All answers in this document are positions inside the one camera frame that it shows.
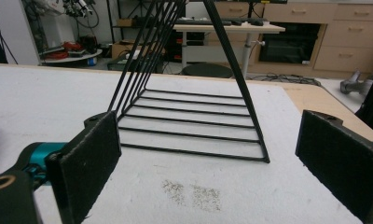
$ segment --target gray floor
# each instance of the gray floor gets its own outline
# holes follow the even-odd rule
[[[82,68],[90,70],[108,70],[107,64],[112,62],[111,58],[97,57],[97,63],[94,66],[89,66],[86,60],[73,62],[73,63],[62,63],[62,64],[51,64],[50,66],[60,66],[60,67],[73,67]],[[180,75],[182,70],[181,63],[164,62],[163,63],[164,72],[163,74]],[[311,84],[320,86],[321,84],[314,78],[301,77],[301,76],[288,76],[281,74],[247,74],[247,80],[261,80],[261,81],[274,81],[274,82],[290,82],[290,83],[301,83],[301,84]]]

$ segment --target screw hole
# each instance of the screw hole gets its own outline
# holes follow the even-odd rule
[[[15,181],[14,175],[2,175],[0,176],[0,189],[6,188]]]

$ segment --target table leg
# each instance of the table leg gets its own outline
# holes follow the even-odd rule
[[[182,45],[182,56],[181,56],[181,65],[182,68],[187,67],[187,32],[183,32],[183,45]]]
[[[242,52],[242,76],[247,76],[248,61],[250,60],[251,42],[253,41],[253,34],[248,33],[245,39],[244,51]]]

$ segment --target white desk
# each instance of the white desk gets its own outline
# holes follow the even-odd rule
[[[106,110],[118,78],[111,71],[0,65],[0,173],[30,143],[72,139],[84,119]],[[354,129],[366,125],[321,88],[259,83],[248,87],[270,164],[124,147],[85,223],[360,223],[295,156],[297,108],[316,105],[337,111]],[[239,95],[228,79],[162,75],[148,86]],[[364,133],[373,140],[373,131]],[[59,223],[51,188],[41,187],[35,198],[44,222]]]
[[[242,62],[242,74],[245,77],[248,69],[249,55],[251,51],[251,41],[253,34],[278,34],[285,31],[283,27],[275,25],[243,25],[243,26],[224,26],[227,33],[242,33],[246,34],[244,47],[236,48],[236,58]],[[183,32],[183,48],[182,48],[182,66],[187,66],[187,61],[191,62],[227,62],[224,50],[221,46],[188,46],[187,32],[212,32],[215,31],[212,25],[179,25],[176,24],[173,28],[177,32]]]

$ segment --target wooden cabinet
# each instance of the wooden cabinet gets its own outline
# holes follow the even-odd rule
[[[373,72],[373,5],[338,5],[314,69]]]
[[[336,8],[336,4],[320,3],[267,4],[265,18],[281,22],[329,23]]]
[[[373,5],[338,5],[334,19],[337,21],[373,21]]]
[[[248,13],[243,2],[215,3],[221,17],[240,17]],[[317,23],[321,29],[310,64],[264,63],[258,60],[260,46],[251,54],[249,73],[276,73],[306,77],[347,78],[355,69],[366,75],[373,72],[373,4],[288,3],[257,4],[256,12],[268,21]],[[228,35],[232,46],[242,46],[244,35]],[[216,34],[209,45],[219,45]]]

